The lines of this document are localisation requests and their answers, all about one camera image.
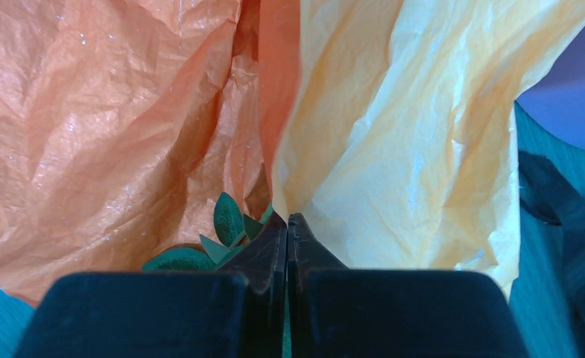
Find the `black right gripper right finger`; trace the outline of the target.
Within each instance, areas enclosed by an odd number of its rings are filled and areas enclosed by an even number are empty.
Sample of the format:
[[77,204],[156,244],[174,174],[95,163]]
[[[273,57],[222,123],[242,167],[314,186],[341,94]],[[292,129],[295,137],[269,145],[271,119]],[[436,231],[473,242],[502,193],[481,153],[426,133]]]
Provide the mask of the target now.
[[501,289],[473,271],[347,268],[288,221],[293,357],[526,357]]

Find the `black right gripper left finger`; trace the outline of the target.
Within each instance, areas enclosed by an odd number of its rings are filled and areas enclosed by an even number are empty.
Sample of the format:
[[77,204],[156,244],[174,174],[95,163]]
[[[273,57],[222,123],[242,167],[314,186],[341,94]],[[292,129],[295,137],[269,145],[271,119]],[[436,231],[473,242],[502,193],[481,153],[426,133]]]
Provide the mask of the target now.
[[48,290],[16,357],[280,357],[287,225],[215,271],[81,272]]

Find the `orange flower bouquet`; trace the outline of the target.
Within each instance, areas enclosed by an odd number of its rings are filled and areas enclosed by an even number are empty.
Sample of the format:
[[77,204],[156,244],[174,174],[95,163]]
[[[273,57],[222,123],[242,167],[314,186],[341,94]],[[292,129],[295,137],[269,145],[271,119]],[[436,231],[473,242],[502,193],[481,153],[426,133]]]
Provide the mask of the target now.
[[217,240],[199,235],[200,247],[170,248],[142,266],[143,271],[214,271],[252,242],[273,213],[269,204],[259,219],[240,211],[226,192],[218,196],[213,211]]

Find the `orange yellow wrapping paper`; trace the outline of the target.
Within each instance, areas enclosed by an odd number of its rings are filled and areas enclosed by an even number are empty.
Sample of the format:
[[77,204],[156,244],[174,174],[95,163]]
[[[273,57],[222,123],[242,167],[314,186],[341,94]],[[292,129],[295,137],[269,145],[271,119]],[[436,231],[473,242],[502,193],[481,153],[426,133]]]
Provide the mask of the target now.
[[519,274],[514,100],[585,1],[0,1],[0,288],[137,270],[222,192],[342,262]]

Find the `black printed ribbon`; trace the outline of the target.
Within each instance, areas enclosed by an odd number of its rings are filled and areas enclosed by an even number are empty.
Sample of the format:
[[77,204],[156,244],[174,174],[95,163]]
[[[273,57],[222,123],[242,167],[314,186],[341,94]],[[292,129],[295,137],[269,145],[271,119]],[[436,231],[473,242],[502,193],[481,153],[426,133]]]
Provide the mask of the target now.
[[520,207],[537,220],[558,226],[563,235],[562,264],[568,293],[585,321],[585,199],[546,157],[521,151],[519,172],[534,194]]

